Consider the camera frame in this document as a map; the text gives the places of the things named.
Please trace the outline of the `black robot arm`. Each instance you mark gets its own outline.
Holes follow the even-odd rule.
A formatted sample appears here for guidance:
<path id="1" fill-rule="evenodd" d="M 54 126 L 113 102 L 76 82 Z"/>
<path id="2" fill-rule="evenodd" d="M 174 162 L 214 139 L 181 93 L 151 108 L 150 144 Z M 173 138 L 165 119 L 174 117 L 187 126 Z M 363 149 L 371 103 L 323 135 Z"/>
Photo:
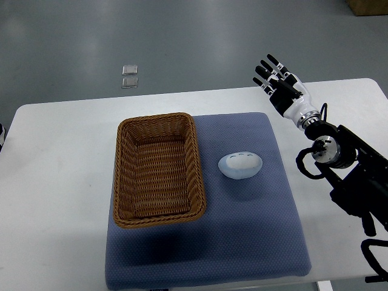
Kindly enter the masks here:
<path id="1" fill-rule="evenodd" d="M 296 125 L 313 143 L 296 157 L 298 170 L 312 180 L 326 179 L 330 197 L 348 215 L 361 219 L 367 235 L 361 251 L 376 272 L 366 283 L 387 281 L 371 247 L 387 247 L 376 238 L 375 222 L 387 227 L 387 159 L 343 125 L 327 122 L 327 104 L 312 105 L 300 79 L 271 54 L 256 66 L 253 81 L 269 96 L 276 111 Z"/>

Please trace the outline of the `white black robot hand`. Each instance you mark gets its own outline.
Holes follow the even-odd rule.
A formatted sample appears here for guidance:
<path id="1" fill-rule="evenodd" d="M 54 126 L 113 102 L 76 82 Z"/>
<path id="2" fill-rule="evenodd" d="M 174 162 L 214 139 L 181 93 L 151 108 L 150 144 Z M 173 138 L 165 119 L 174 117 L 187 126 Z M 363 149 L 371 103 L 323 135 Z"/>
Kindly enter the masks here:
<path id="1" fill-rule="evenodd" d="M 271 54 L 267 59 L 260 60 L 255 67 L 255 72 L 263 79 L 268 79 L 269 84 L 253 77 L 254 83 L 259 86 L 267 95 L 270 95 L 270 102 L 276 111 L 284 118 L 292 120 L 300 129 L 305 130 L 309 125 L 321 119 L 321 114 L 312 105 L 312 97 L 306 86 L 293 73 L 289 73 L 284 79 L 280 73 L 285 73 L 287 68 Z"/>

